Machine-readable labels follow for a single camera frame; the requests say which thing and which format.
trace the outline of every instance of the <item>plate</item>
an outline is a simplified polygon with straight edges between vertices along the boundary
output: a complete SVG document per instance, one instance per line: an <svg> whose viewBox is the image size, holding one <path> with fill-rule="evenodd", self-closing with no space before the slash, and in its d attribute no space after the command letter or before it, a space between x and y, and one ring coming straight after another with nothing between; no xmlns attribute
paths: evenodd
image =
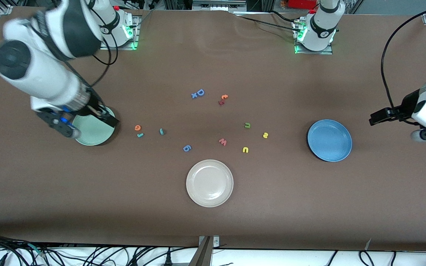
<svg viewBox="0 0 426 266"><path fill-rule="evenodd" d="M190 198L203 207L217 207L225 203L233 192L230 169L217 160L203 160L194 165L186 177Z"/></svg>
<svg viewBox="0 0 426 266"><path fill-rule="evenodd" d="M106 109L112 116L115 116L111 109ZM81 132L81 135L76 138L76 141L86 146L100 145L101 143L107 141L115 131L115 128L106 125L92 115L75 116L72 124Z"/></svg>
<svg viewBox="0 0 426 266"><path fill-rule="evenodd" d="M337 162L349 155L353 142L345 126L337 121L325 119L311 126L308 131L308 145L318 158Z"/></svg>

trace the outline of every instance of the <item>green plate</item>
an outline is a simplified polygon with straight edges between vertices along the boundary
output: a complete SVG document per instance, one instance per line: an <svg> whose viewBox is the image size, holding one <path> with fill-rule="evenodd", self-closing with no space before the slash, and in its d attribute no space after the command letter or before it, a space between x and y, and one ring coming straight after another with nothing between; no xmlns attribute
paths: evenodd
<svg viewBox="0 0 426 266"><path fill-rule="evenodd" d="M106 109L112 116L115 116L111 109ZM72 124L81 132L81 135L76 138L76 141L86 146L100 145L101 143L107 141L115 131L115 128L106 125L92 115L75 116Z"/></svg>

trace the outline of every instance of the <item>red box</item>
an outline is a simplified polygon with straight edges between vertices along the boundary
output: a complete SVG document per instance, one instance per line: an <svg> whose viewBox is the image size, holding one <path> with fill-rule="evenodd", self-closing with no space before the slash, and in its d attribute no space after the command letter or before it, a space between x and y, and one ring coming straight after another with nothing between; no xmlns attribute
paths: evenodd
<svg viewBox="0 0 426 266"><path fill-rule="evenodd" d="M317 0L289 0L288 6L302 10L311 10L317 4Z"/></svg>

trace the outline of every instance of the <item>brown table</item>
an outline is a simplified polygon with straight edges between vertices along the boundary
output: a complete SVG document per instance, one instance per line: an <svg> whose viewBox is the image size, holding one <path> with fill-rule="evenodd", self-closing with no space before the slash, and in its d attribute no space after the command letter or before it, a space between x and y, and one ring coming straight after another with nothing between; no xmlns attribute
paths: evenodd
<svg viewBox="0 0 426 266"><path fill-rule="evenodd" d="M34 10L2 17L0 40L4 21ZM0 78L0 234L176 246L215 234L228 247L281 249L363 249L372 238L370 249L426 250L426 143L411 141L416 128L407 124L367 121L389 106L380 58L406 19L344 16L334 54L316 56L294 54L287 30L227 12L154 11L138 50L121 51L96 86L121 120L116 138L98 147L47 127L29 96ZM104 67L93 58L73 65L88 81ZM385 69L397 104L426 82L420 20L396 36ZM198 89L205 96L192 100ZM223 94L229 98L219 106ZM325 118L353 138L338 163L307 146L308 128ZM216 208L196 205L185 188L190 168L209 158L224 162L235 181Z"/></svg>

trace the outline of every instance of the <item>blue plate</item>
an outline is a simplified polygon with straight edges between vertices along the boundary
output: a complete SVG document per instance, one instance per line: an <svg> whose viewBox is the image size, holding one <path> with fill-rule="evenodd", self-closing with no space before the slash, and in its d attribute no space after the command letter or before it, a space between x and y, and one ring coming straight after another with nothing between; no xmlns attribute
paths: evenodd
<svg viewBox="0 0 426 266"><path fill-rule="evenodd" d="M318 158L337 162L351 152L353 142L348 129L335 120L317 121L308 131L308 145Z"/></svg>

